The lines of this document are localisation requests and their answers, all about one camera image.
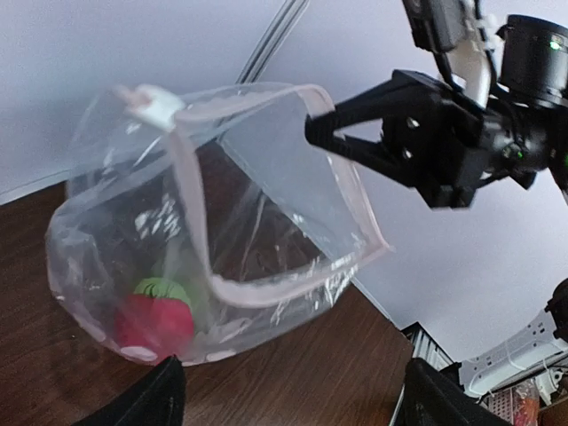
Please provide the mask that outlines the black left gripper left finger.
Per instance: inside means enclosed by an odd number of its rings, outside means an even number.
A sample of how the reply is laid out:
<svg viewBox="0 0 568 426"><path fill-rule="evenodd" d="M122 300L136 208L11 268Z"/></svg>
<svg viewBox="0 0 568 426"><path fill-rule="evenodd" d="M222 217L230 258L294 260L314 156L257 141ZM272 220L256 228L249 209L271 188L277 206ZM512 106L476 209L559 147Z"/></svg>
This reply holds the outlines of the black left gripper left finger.
<svg viewBox="0 0 568 426"><path fill-rule="evenodd" d="M171 356L75 426L181 426L184 412L185 373Z"/></svg>

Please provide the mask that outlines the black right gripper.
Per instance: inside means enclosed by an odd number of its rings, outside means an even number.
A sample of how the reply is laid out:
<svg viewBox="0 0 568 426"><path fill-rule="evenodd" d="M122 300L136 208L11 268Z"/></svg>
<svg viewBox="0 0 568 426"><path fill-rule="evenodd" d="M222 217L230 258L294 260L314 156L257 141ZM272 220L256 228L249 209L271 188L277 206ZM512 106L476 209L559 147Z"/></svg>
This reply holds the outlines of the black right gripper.
<svg viewBox="0 0 568 426"><path fill-rule="evenodd" d="M511 15L496 82L482 108L441 79L396 70L391 79L307 116L308 142L407 188L432 208L468 207L476 191L511 178L523 188L548 170L567 187L567 30ZM336 130L383 119L380 143L333 137Z"/></svg>

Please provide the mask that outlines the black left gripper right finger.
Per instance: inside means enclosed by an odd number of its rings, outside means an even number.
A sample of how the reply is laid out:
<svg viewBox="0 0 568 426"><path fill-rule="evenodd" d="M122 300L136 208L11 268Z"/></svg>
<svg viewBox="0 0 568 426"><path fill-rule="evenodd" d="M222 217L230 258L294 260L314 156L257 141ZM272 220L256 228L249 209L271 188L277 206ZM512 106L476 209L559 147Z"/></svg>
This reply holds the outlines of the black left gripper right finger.
<svg viewBox="0 0 568 426"><path fill-rule="evenodd" d="M407 363L404 385L402 425L509 425L466 396L424 359Z"/></svg>

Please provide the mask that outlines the red toy apple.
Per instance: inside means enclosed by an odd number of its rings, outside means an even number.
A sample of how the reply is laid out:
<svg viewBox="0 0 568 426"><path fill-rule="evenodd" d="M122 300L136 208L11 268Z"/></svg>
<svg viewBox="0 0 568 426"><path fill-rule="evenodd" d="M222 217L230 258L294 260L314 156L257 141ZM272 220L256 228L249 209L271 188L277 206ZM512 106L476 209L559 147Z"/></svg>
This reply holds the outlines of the red toy apple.
<svg viewBox="0 0 568 426"><path fill-rule="evenodd" d="M128 296L114 326L120 353L145 362L181 353L194 336L191 308L170 297Z"/></svg>

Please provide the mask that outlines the clear zip top bag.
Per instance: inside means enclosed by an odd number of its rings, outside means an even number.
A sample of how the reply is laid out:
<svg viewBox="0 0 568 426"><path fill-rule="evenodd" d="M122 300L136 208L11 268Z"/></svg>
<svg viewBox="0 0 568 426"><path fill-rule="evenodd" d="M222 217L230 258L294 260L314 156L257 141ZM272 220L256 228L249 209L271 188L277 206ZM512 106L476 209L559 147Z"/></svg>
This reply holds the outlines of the clear zip top bag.
<svg viewBox="0 0 568 426"><path fill-rule="evenodd" d="M71 142L67 198L46 234L49 287L120 356L134 294L184 301L184 366L225 359L331 309L389 250L353 162L311 146L318 85L248 83L185 95L141 84L95 97Z"/></svg>

